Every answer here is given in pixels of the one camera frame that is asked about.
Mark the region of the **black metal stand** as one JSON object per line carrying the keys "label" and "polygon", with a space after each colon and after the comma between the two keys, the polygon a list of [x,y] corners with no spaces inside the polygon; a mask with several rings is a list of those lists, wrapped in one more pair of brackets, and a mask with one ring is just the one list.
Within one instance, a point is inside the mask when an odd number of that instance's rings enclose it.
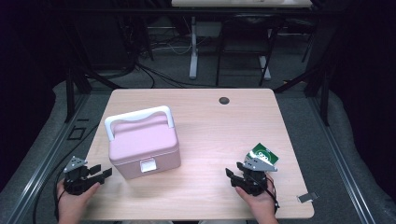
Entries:
{"label": "black metal stand", "polygon": [[59,19],[59,22],[69,47],[69,51],[64,54],[68,66],[65,79],[67,103],[65,122],[69,122],[76,115],[75,88],[78,88],[82,94],[90,94],[92,91],[92,86],[88,81],[89,77],[99,81],[111,90],[120,89],[120,86],[100,76],[92,69],[92,64],[73,20],[65,18]]}
{"label": "black metal stand", "polygon": [[327,71],[327,65],[331,57],[332,47],[328,46],[320,57],[319,61],[312,68],[307,69],[299,76],[288,80],[285,84],[274,89],[274,93],[281,93],[307,79],[308,83],[304,89],[304,94],[306,97],[316,97],[318,91],[321,91],[319,117],[326,126],[329,126],[328,107],[330,84],[330,73]]}

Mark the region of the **small grey metal clip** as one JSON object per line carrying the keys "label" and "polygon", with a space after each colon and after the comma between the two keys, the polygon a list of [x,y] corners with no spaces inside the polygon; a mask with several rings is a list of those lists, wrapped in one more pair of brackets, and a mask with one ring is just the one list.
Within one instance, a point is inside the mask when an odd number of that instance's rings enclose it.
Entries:
{"label": "small grey metal clip", "polygon": [[307,193],[304,194],[304,195],[298,196],[298,197],[297,197],[297,200],[298,200],[300,203],[307,203],[307,202],[313,202],[314,200],[316,200],[316,199],[318,199],[318,198],[319,198],[319,196],[318,196],[317,193],[315,193],[315,192],[307,192]]}

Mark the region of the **dark curtain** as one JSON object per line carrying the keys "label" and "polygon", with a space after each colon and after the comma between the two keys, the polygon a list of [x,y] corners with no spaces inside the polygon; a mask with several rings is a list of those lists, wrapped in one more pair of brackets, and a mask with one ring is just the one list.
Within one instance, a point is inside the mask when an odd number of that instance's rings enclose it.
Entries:
{"label": "dark curtain", "polygon": [[65,80],[61,45],[38,0],[0,0],[0,191],[50,116]]}
{"label": "dark curtain", "polygon": [[361,0],[347,34],[331,90],[361,158],[396,202],[396,0]]}

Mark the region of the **pink storage box white handle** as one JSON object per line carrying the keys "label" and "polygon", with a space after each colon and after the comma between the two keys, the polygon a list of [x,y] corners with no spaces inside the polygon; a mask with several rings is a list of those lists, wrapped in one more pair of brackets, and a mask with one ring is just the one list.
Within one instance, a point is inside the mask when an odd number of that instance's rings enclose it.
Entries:
{"label": "pink storage box white handle", "polygon": [[166,105],[105,119],[108,157],[125,179],[175,169],[181,164],[177,130]]}

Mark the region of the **white desk leg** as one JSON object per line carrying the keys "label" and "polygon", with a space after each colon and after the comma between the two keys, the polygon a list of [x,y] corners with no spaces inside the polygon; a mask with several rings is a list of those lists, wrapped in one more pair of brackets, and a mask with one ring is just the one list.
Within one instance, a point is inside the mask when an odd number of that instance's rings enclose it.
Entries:
{"label": "white desk leg", "polygon": [[259,56],[259,62],[262,70],[261,83],[267,79],[271,79],[270,72],[268,71],[269,60],[271,58],[271,31],[265,31],[265,51]]}
{"label": "white desk leg", "polygon": [[197,50],[197,36],[196,36],[196,19],[191,18],[191,64],[190,64],[190,79],[197,78],[198,67],[198,50]]}

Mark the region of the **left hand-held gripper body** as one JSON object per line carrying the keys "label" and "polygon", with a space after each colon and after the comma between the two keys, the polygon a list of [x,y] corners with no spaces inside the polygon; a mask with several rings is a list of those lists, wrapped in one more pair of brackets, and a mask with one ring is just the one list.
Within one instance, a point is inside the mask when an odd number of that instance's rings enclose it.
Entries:
{"label": "left hand-held gripper body", "polygon": [[88,162],[75,156],[64,167],[64,189],[72,195],[80,195],[95,183],[94,175],[89,174]]}

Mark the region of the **aluminium floor rail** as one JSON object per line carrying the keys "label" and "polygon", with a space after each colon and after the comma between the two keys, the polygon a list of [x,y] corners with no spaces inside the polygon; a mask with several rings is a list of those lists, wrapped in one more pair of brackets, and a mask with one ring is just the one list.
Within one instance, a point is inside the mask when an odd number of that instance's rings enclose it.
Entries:
{"label": "aluminium floor rail", "polygon": [[75,112],[71,119],[65,122],[66,99],[58,96],[49,119],[40,131],[27,155],[15,174],[0,193],[0,223],[22,224],[30,207],[34,204],[37,193],[43,189],[43,184],[58,156],[66,136],[72,129],[75,116],[81,111],[89,99],[89,94],[77,96]]}
{"label": "aluminium floor rail", "polygon": [[332,159],[335,167],[343,181],[346,188],[346,192],[353,203],[356,213],[361,221],[361,224],[376,224],[375,218],[368,207],[366,200],[364,199],[361,189],[359,188],[353,174],[351,173],[349,166],[344,158],[342,151],[332,133],[330,126],[327,126],[322,120],[319,113],[319,104],[315,98],[308,98],[308,103],[313,110],[314,116],[320,129],[324,132],[327,142],[330,146],[332,153]]}

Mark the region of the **light background desk top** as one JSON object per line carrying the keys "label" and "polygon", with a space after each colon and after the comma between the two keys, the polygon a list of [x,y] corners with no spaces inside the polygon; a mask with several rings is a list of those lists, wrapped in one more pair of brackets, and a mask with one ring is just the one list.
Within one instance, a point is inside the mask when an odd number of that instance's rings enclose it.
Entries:
{"label": "light background desk top", "polygon": [[311,0],[171,0],[173,7],[311,7]]}

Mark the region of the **green and white small carton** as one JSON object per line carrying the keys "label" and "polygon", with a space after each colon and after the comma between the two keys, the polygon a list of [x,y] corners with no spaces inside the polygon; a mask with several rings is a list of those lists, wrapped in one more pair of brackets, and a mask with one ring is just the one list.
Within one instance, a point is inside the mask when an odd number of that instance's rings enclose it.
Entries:
{"label": "green and white small carton", "polygon": [[279,157],[262,143],[258,143],[245,157],[246,161],[251,159],[260,159],[270,163],[271,165],[275,165],[278,162]]}

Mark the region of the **white under-desk box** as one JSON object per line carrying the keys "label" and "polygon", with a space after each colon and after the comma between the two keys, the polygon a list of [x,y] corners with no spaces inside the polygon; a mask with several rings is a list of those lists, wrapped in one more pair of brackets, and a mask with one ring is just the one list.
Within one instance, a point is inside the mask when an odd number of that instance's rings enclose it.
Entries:
{"label": "white under-desk box", "polygon": [[203,37],[218,37],[221,23],[218,21],[198,21],[196,22],[196,34]]}

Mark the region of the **person's left hand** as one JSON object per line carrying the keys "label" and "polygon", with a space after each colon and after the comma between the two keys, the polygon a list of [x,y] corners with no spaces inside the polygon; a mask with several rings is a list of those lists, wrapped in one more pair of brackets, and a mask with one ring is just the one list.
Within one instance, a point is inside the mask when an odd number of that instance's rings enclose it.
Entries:
{"label": "person's left hand", "polygon": [[64,189],[64,181],[61,180],[57,184],[58,224],[78,224],[89,200],[99,188],[100,184],[95,183],[82,194],[72,195]]}

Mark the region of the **person's right hand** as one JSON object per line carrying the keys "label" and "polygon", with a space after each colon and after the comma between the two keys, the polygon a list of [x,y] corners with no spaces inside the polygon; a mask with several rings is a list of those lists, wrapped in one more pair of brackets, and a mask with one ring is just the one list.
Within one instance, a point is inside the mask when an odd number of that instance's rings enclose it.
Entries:
{"label": "person's right hand", "polygon": [[275,202],[272,199],[272,195],[275,194],[274,180],[271,176],[267,176],[268,191],[258,196],[252,196],[247,194],[240,187],[236,187],[235,191],[237,194],[247,203],[252,215],[255,217],[259,224],[278,224],[275,212]]}

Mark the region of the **black chair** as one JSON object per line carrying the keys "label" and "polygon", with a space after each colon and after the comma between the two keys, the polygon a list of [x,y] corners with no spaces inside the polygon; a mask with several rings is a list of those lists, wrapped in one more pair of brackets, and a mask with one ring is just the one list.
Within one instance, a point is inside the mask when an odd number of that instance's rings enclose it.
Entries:
{"label": "black chair", "polygon": [[277,35],[284,23],[284,18],[271,14],[237,14],[223,21],[217,46],[216,85],[220,84],[222,77],[250,76],[259,77],[258,85],[261,86],[259,56],[265,51],[265,31],[271,31],[273,53]]}

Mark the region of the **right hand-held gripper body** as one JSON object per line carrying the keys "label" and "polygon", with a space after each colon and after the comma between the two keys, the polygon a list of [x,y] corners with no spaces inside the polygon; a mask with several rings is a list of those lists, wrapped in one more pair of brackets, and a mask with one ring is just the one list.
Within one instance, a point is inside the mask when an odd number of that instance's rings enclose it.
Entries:
{"label": "right hand-held gripper body", "polygon": [[246,167],[246,171],[242,172],[243,176],[240,177],[238,185],[232,187],[240,187],[247,194],[258,196],[267,190],[267,172],[276,172],[277,169],[274,165],[260,159],[251,159],[242,162]]}

